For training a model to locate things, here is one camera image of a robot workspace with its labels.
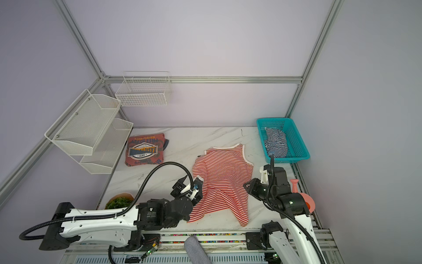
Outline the red white striped tank top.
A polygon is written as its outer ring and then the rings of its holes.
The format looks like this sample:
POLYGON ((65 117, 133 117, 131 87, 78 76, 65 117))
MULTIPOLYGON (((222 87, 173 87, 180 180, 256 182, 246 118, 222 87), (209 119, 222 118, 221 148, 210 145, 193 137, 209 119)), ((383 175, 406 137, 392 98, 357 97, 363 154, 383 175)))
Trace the red white striped tank top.
POLYGON ((253 169, 253 163, 245 156, 243 144, 207 149, 192 167, 193 176, 203 180, 203 197, 194 206, 189 222, 199 221, 214 212, 230 210, 240 226, 247 226, 248 193, 244 184, 252 180, 253 169))

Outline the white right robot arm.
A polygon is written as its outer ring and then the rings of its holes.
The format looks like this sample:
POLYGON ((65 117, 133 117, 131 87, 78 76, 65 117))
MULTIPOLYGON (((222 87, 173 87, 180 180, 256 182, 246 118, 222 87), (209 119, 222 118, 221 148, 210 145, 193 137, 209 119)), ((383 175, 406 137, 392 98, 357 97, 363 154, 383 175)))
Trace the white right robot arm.
POLYGON ((313 231, 309 208, 301 194, 292 192, 287 179, 273 177, 267 183, 254 178, 244 184, 249 195, 261 201, 281 220, 270 221, 259 232, 247 232, 248 250, 273 250, 283 264, 325 264, 313 231))

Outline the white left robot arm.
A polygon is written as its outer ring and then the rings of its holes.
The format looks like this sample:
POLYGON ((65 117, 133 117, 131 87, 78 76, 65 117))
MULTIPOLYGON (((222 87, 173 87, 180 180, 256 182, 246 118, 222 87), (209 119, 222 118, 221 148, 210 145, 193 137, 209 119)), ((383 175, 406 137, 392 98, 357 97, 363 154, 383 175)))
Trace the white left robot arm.
POLYGON ((53 219, 70 218, 69 222, 55 223, 47 228, 39 249, 55 251, 77 244, 112 245, 122 250, 139 249, 150 243, 143 231, 160 231, 175 228, 180 221, 189 221, 193 207, 202 199, 203 179, 197 177, 192 184, 184 185, 180 178, 174 185, 173 200, 150 199, 124 209, 84 211, 70 202, 60 203, 53 219))

